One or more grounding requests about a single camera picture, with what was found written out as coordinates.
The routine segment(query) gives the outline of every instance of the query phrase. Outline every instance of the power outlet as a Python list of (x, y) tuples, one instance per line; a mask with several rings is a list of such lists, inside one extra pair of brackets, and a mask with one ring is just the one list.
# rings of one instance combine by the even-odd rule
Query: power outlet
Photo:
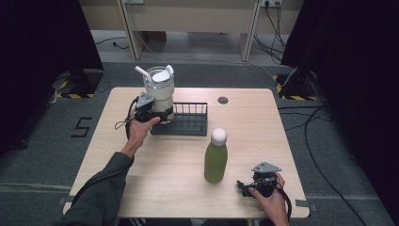
[(277, 4), (276, 4), (276, 3), (279, 3), (280, 6), (281, 6), (281, 4), (282, 4), (282, 0), (262, 0), (261, 7), (264, 7), (264, 6), (265, 6), (264, 3), (265, 3), (266, 1), (269, 2), (269, 7), (270, 7), (270, 8), (276, 8), (276, 7), (277, 7)]

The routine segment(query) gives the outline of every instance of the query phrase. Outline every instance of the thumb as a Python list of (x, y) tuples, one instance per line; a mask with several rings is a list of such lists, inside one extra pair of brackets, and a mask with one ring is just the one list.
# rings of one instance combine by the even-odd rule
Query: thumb
[(149, 125), (149, 128), (156, 123), (158, 123), (161, 120), (159, 117), (152, 118), (150, 121), (147, 121), (146, 123)]
[(261, 194), (261, 192), (259, 192), (255, 188), (250, 187), (248, 190), (252, 194), (252, 196), (255, 197), (257, 200), (264, 199), (264, 196)]

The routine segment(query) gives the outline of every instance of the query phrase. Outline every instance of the gray carpet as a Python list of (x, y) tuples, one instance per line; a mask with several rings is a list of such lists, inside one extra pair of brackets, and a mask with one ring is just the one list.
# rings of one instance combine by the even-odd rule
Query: gray carpet
[[(86, 149), (114, 87), (142, 87), (136, 64), (104, 63), (104, 76), (92, 99), (58, 99), (32, 128), (24, 150), (6, 152), (0, 159), (0, 225), (49, 225), (62, 214), (60, 198), (67, 197), (79, 171)], [(153, 64), (139, 64), (148, 69)], [(320, 101), (281, 100), (273, 79), (256, 66), (172, 65), (175, 87), (272, 89), (278, 107), (322, 105)], [(272, 74), (289, 73), (283, 67), (267, 68)], [(314, 108), (281, 109), (281, 119), (293, 152), (297, 170), (313, 211), (305, 219), (292, 219), (291, 225), (361, 225), (337, 193), (328, 185), (311, 160), (306, 148), (303, 124)], [(340, 137), (339, 129), (322, 109), (308, 126), (312, 154), (329, 181), (348, 199), (367, 225), (393, 225), (381, 201), (356, 160)], [(84, 131), (75, 126), (90, 127)], [(32, 188), (21, 184), (47, 185)]]

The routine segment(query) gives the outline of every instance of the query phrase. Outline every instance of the cup lid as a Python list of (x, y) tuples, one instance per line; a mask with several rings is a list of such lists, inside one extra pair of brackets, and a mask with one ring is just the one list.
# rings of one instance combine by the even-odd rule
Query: cup lid
[(227, 132), (222, 128), (216, 128), (211, 134), (211, 142), (216, 146), (222, 146), (226, 144)]

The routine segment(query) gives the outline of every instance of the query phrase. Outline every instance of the green bottle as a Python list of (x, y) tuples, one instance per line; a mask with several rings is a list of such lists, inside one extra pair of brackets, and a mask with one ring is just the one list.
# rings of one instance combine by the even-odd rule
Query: green bottle
[(205, 179), (210, 183), (219, 183), (224, 176), (227, 164), (227, 132), (216, 128), (211, 134), (211, 142), (205, 153)]

